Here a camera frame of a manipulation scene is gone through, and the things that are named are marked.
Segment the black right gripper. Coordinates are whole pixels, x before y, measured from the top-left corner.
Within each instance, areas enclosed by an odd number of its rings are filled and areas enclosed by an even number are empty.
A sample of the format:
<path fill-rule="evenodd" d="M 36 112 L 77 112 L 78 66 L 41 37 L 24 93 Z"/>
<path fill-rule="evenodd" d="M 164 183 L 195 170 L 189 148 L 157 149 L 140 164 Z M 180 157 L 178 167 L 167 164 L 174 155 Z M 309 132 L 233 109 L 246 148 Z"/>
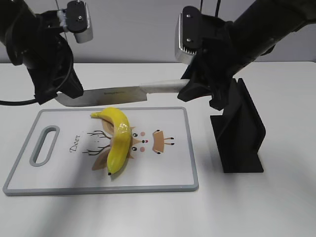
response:
<path fill-rule="evenodd" d="M 180 90 L 177 98 L 191 101 L 204 96 L 212 96 L 210 107 L 220 111 L 229 103 L 232 77 L 247 65 L 247 57 L 238 50 L 230 36 L 233 23 L 202 14 L 202 45 L 184 72 L 188 83 Z M 200 83 L 205 80 L 211 84 Z"/>

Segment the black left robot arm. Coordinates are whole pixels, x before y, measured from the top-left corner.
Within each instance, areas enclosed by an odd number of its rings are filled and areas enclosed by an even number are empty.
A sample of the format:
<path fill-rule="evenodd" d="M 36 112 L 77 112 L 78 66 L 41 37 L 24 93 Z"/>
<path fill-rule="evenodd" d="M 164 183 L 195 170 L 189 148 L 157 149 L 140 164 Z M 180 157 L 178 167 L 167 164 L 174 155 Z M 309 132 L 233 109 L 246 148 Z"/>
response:
<path fill-rule="evenodd" d="M 23 0 L 0 2 L 0 41 L 10 62 L 27 68 L 38 103 L 57 97 L 58 92 L 70 98 L 83 95 L 72 50 L 61 36 L 65 32 L 61 15 L 65 13 L 34 13 Z"/>

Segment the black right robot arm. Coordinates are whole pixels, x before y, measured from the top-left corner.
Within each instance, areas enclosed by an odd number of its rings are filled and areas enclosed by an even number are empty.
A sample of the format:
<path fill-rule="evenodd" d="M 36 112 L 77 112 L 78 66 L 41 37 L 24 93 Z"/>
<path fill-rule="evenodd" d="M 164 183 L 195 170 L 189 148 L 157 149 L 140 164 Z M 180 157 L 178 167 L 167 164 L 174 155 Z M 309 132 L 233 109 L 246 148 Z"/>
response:
<path fill-rule="evenodd" d="M 132 103 L 151 93 L 176 93 L 187 102 L 210 96 L 210 106 L 221 110 L 229 102 L 234 75 L 292 32 L 316 21 L 313 0 L 257 0 L 235 21 L 205 15 L 186 6 L 176 27 L 175 56 L 187 65 L 180 79 L 138 86 L 84 90 L 69 74 L 35 94 L 39 104 L 56 99 L 69 107 Z"/>

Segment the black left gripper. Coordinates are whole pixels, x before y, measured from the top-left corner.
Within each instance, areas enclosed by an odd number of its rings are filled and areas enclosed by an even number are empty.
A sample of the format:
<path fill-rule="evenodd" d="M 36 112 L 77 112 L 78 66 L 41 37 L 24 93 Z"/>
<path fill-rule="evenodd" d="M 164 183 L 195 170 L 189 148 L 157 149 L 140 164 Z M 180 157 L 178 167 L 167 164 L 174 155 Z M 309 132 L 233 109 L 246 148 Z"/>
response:
<path fill-rule="evenodd" d="M 35 102 L 42 105 L 62 92 L 70 98 L 83 95 L 74 70 L 74 56 L 57 11 L 7 12 L 7 55 L 15 65 L 25 65 L 34 84 Z"/>

